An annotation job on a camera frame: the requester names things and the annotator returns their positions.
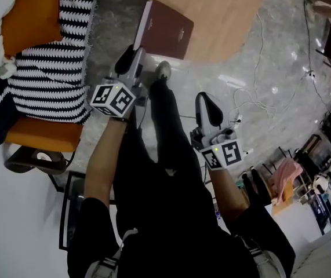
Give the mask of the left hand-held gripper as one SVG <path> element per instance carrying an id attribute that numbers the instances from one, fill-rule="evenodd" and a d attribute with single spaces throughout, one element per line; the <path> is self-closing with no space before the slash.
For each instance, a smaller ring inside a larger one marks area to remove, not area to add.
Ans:
<path id="1" fill-rule="evenodd" d="M 147 71 L 142 71 L 146 59 L 143 47 L 134 50 L 129 45 L 101 81 L 89 88 L 89 105 L 103 115 L 124 118 L 134 106 L 147 106 L 148 93 L 144 82 Z"/>

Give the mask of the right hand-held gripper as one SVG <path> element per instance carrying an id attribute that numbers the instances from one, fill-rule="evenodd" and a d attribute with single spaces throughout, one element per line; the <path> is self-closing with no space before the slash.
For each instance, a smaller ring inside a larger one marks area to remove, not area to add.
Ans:
<path id="1" fill-rule="evenodd" d="M 195 113 L 199 128 L 190 133 L 191 145 L 203 156 L 208 168 L 223 170 L 240 163 L 241 142 L 235 130 L 225 127 L 215 131 L 216 127 L 222 128 L 228 124 L 224 122 L 224 112 L 219 99 L 206 92 L 198 93 Z"/>

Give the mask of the brown notebook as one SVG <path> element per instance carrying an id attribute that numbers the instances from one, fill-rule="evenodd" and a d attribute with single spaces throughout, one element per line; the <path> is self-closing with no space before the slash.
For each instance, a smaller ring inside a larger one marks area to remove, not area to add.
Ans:
<path id="1" fill-rule="evenodd" d="M 147 1 L 133 49 L 183 60 L 193 28 L 194 22 L 178 11 L 157 0 Z"/>

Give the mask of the orange sofa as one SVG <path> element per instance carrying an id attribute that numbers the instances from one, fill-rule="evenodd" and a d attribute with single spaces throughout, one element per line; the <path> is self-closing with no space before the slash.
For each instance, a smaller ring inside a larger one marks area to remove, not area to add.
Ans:
<path id="1" fill-rule="evenodd" d="M 83 85 L 85 87 L 85 105 L 87 110 L 89 111 L 90 116 L 90 107 L 88 106 L 86 101 L 87 88 L 84 80 L 85 70 L 86 63 L 83 70 Z M 5 142 L 22 145 L 25 147 L 39 148 L 46 151 L 74 152 L 78 146 L 83 125 L 84 124 L 78 125 L 75 123 L 69 123 L 67 125 L 64 125 L 62 123 L 58 124 L 55 122 L 48 122 L 47 120 L 36 120 L 33 118 L 28 118 L 26 116 L 21 116 L 20 119 L 16 121 L 15 125 L 11 127 L 10 131 L 6 135 Z"/>

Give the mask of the person's right forearm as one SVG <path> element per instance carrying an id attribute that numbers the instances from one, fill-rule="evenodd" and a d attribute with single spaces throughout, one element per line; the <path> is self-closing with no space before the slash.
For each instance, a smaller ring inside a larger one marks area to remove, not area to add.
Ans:
<path id="1" fill-rule="evenodd" d="M 226 225 L 231 225 L 249 205 L 227 169 L 208 172 L 221 216 Z"/>

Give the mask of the person's left forearm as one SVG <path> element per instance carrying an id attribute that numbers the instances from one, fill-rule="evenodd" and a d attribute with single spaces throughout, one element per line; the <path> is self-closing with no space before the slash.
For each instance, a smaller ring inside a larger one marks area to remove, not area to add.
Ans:
<path id="1" fill-rule="evenodd" d="M 110 205 L 119 150 L 128 122 L 110 119 L 88 163 L 84 197 L 94 198 L 107 207 Z"/>

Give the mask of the wooden coffee table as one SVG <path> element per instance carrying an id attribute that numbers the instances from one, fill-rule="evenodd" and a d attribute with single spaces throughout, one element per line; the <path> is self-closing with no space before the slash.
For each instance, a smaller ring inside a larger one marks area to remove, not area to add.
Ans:
<path id="1" fill-rule="evenodd" d="M 263 0 L 158 0 L 194 22 L 186 60 L 215 64 L 245 43 Z"/>

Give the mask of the person's right grey shoe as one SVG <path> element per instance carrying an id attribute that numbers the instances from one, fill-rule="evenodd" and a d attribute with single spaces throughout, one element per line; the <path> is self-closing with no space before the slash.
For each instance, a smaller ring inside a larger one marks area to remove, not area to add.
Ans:
<path id="1" fill-rule="evenodd" d="M 156 80 L 168 81 L 172 74 L 172 68 L 168 61 L 162 61 L 159 63 L 155 70 Z"/>

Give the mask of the person's black clothed body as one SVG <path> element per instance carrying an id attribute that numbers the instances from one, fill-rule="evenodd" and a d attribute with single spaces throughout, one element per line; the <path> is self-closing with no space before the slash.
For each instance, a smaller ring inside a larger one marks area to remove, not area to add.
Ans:
<path id="1" fill-rule="evenodd" d="M 69 278 L 290 278 L 295 252 L 267 210 L 249 206 L 226 225 L 167 81 L 155 80 L 149 95 L 159 159 L 149 157 L 136 117 L 122 119 L 110 205 L 84 197 Z"/>

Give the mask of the black white striped blanket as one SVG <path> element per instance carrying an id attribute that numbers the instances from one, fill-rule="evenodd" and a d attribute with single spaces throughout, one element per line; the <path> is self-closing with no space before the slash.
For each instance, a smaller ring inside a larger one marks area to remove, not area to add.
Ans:
<path id="1" fill-rule="evenodd" d="M 64 125 L 87 120 L 83 70 L 96 1 L 59 0 L 62 39 L 16 55 L 16 73 L 0 79 L 0 145 L 21 116 Z"/>

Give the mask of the pink cloth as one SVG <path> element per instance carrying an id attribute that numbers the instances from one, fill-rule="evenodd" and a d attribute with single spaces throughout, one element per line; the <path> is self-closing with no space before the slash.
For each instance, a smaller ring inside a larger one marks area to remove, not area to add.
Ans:
<path id="1" fill-rule="evenodd" d="M 277 203 L 285 202 L 294 194 L 294 180 L 303 172 L 303 168 L 292 158 L 284 158 L 272 175 Z"/>

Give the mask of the orange cushion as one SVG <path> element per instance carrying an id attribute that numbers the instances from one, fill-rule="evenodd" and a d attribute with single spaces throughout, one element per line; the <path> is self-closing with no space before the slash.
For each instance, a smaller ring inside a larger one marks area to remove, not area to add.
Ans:
<path id="1" fill-rule="evenodd" d="M 25 49 L 61 41 L 59 0 L 16 0 L 2 19 L 5 57 Z"/>

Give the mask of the dark wicker chair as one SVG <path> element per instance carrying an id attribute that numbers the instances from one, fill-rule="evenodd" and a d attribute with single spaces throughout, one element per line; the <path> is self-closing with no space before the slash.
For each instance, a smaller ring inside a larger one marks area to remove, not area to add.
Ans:
<path id="1" fill-rule="evenodd" d="M 52 161 L 38 160 L 38 152 L 48 154 L 52 158 Z M 38 169 L 46 174 L 59 175 L 66 171 L 68 162 L 61 152 L 21 146 L 4 162 L 4 166 L 14 173 L 26 173 L 32 169 Z"/>

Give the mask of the black glass side table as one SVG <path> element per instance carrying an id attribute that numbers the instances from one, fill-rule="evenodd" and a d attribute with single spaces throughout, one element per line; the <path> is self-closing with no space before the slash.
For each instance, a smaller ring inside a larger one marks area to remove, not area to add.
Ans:
<path id="1" fill-rule="evenodd" d="M 59 249 L 68 251 L 76 230 L 78 214 L 84 201 L 84 183 L 86 174 L 70 171 L 63 192 L 60 216 Z"/>

